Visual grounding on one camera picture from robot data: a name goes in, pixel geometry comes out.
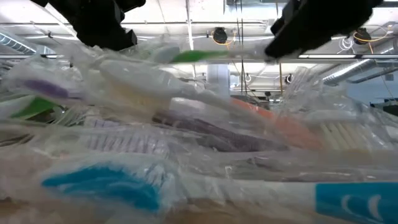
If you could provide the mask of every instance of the clear plastic wrap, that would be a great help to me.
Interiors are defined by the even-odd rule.
[[[18,112],[27,108],[32,103],[34,98],[35,96],[23,96],[1,101],[0,118],[5,119],[12,117],[14,114],[17,114]]]
[[[11,70],[10,90],[69,110],[0,120],[22,137],[0,147],[0,192],[17,205],[0,221],[398,222],[396,119],[304,68],[280,111],[224,100],[163,71],[150,47],[73,46],[73,69],[31,58]]]
[[[121,51],[123,55],[154,63],[170,63],[183,48],[181,41],[162,35]]]

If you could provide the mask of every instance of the ceiling light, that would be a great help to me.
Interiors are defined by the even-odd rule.
[[[371,35],[367,32],[366,28],[358,28],[356,32],[353,34],[354,43],[358,45],[368,44],[370,40],[372,40]]]
[[[225,44],[226,41],[228,40],[228,36],[226,35],[224,28],[222,27],[216,27],[216,29],[212,32],[212,34],[213,34],[213,40],[217,44]]]
[[[332,40],[340,40],[340,39],[345,39],[345,38],[347,38],[347,37],[341,36],[341,37],[332,37],[331,39]]]
[[[251,81],[251,75],[246,75],[246,76],[244,77],[244,79],[245,79],[247,82],[250,82],[250,81]]]
[[[299,58],[355,58],[356,55],[300,55]]]
[[[390,49],[387,49],[387,50],[385,50],[385,51],[383,51],[383,52],[380,52],[380,54],[385,54],[385,53],[388,53],[388,52],[390,52],[391,50],[394,50],[394,48],[393,48],[393,47],[391,47]]]
[[[61,58],[61,57],[63,57],[63,55],[46,55],[45,57],[46,57],[46,58],[49,58],[49,59],[56,59],[56,58]]]
[[[293,76],[292,76],[292,74],[289,74],[288,76],[285,77],[285,84],[286,85],[291,84],[292,80],[293,80]]]

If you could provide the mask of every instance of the printed logo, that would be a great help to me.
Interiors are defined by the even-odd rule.
[[[316,209],[356,223],[398,223],[398,183],[318,184]]]

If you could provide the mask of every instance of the toothbrush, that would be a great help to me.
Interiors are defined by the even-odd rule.
[[[287,137],[287,140],[297,147],[304,149],[321,149],[323,147],[318,136],[313,134],[304,124],[290,117],[278,117],[269,110],[265,110],[250,103],[232,98],[232,102],[236,105],[247,108],[262,117],[274,122],[276,128]]]
[[[0,102],[0,118],[10,118],[28,107],[34,100],[34,96],[23,96],[20,98]]]
[[[251,59],[267,60],[264,53],[256,49],[242,50],[189,50],[176,55],[170,63],[192,63],[212,58],[236,58],[245,57]]]
[[[156,68],[142,67],[139,63],[104,60],[96,63],[96,67],[112,87],[116,96],[122,97],[135,104],[135,101],[153,101],[158,105],[168,105],[172,98],[186,98],[197,100],[217,108],[237,113],[246,114],[257,122],[265,123],[266,120],[256,113],[252,113],[229,101],[216,96],[213,92],[205,90],[197,92],[195,87],[184,83],[171,73],[159,71]],[[154,109],[151,117],[159,108]]]
[[[142,154],[90,154],[73,161],[48,170],[42,187],[103,206],[107,201],[115,202],[112,205],[123,203],[154,214],[186,199],[207,198],[274,203],[355,223],[398,222],[397,182],[314,184],[219,179],[181,173],[170,161]],[[284,217],[283,211],[276,210],[274,215]]]
[[[364,136],[371,136],[371,131],[357,122],[355,114],[320,110],[309,113],[304,120],[319,131],[323,145],[332,150],[369,149]]]

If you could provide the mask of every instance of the ceiling pipe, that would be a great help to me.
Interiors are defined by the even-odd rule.
[[[27,44],[23,43],[23,40],[19,40],[18,37],[7,33],[4,30],[0,30],[0,44],[14,49],[22,54],[34,54],[36,49],[29,47]]]
[[[187,26],[188,26],[188,39],[189,39],[189,46],[191,50],[193,50],[193,38],[192,38],[192,22],[190,17],[190,5],[189,0],[185,0],[185,8],[187,10]]]
[[[375,54],[395,54],[397,52],[394,48],[394,44],[392,44],[391,41],[388,41],[386,44],[383,44],[378,48],[382,50],[375,52]],[[339,82],[347,80],[377,66],[384,67],[385,65],[378,64],[372,59],[362,59],[349,65],[339,65],[323,74],[323,76],[325,76],[323,82],[326,85],[336,86]]]
[[[351,84],[359,84],[359,83],[371,80],[373,78],[377,78],[377,77],[381,77],[383,75],[387,75],[387,74],[395,72],[395,71],[398,71],[398,68],[385,68],[383,71],[377,72],[376,74],[373,74],[373,75],[370,75],[370,76],[367,76],[367,77],[364,77],[364,78],[360,78],[360,79],[354,80],[354,81],[347,80],[347,82],[351,83]]]

